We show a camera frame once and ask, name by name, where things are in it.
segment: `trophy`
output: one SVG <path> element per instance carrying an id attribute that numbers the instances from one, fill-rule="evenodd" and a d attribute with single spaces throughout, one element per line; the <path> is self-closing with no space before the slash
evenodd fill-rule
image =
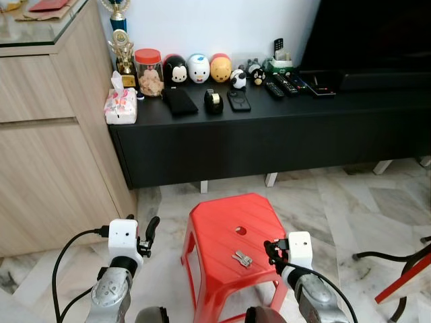
<path id="1" fill-rule="evenodd" d="M 108 41 L 111 50 L 117 56 L 117 70 L 123 78 L 124 87 L 137 87 L 136 68 L 133 64 L 133 43 L 122 29 L 113 34 L 113 42 Z"/>
<path id="2" fill-rule="evenodd" d="M 112 12 L 110 24 L 113 30 L 122 29 L 127 31 L 126 17 L 124 12 L 130 6 L 130 0 L 100 0 L 103 6 Z"/>

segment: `cabinet leg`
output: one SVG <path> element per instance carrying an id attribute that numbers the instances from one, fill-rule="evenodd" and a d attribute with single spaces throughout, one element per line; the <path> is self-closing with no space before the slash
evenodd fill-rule
<path id="1" fill-rule="evenodd" d="M 208 193 L 208 181 L 202 180 L 201 181 L 201 194 Z"/>
<path id="2" fill-rule="evenodd" d="M 391 164 L 393 159 L 390 160 L 382 160 L 377 163 L 376 167 L 372 170 L 376 175 L 381 175 L 383 172 L 388 168 L 388 166 Z"/>
<path id="3" fill-rule="evenodd" d="M 272 187 L 274 186 L 275 179 L 277 178 L 278 173 L 269 173 L 267 174 L 267 177 L 265 179 L 265 185 L 266 187 Z"/>
<path id="4" fill-rule="evenodd" d="M 427 167 L 431 165 L 431 156 L 425 156 L 420 160 L 420 165 L 422 167 Z"/>

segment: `toy figurine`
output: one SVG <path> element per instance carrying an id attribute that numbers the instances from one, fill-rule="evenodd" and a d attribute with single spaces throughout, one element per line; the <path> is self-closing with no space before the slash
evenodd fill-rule
<path id="1" fill-rule="evenodd" d="M 244 65 L 238 66 L 238 69 L 230 75 L 230 84 L 235 89 L 245 90 L 246 73 L 244 72 Z"/>
<path id="2" fill-rule="evenodd" d="M 225 82 L 229 79 L 232 72 L 232 62 L 228 55 L 223 53 L 214 54 L 211 61 L 211 76 L 219 83 Z"/>
<path id="3" fill-rule="evenodd" d="M 189 77 L 195 83 L 203 83 L 209 77 L 209 61 L 205 55 L 193 54 L 187 61 Z"/>
<path id="4" fill-rule="evenodd" d="M 266 74 L 257 59 L 249 59 L 247 61 L 247 72 L 253 78 L 256 85 L 261 85 L 266 78 Z"/>
<path id="5" fill-rule="evenodd" d="M 163 77 L 166 85 L 184 82 L 187 79 L 186 61 L 180 55 L 168 55 L 163 63 Z"/>

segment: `red chair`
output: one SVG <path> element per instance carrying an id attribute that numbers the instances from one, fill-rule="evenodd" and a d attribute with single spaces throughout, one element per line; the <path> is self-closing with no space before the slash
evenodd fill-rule
<path id="1" fill-rule="evenodd" d="M 275 267 L 268 263 L 263 242 L 284 238 L 286 232 L 269 201 L 245 194 L 198 204 L 190 213 L 181 263 L 186 265 L 195 307 L 194 323 L 217 323 L 228 296 L 245 287 L 272 281 L 271 307 L 281 308 L 288 292 Z M 196 302 L 187 254 L 196 246 L 201 268 L 201 288 Z M 240 250 L 253 263 L 242 266 L 233 259 Z M 245 318 L 245 314 L 223 323 Z"/>

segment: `black smartphone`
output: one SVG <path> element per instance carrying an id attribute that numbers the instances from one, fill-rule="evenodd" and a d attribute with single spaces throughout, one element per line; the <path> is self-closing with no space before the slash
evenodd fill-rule
<path id="1" fill-rule="evenodd" d="M 228 91 L 228 100 L 233 111 L 248 112 L 251 110 L 251 106 L 244 91 L 231 89 Z"/>

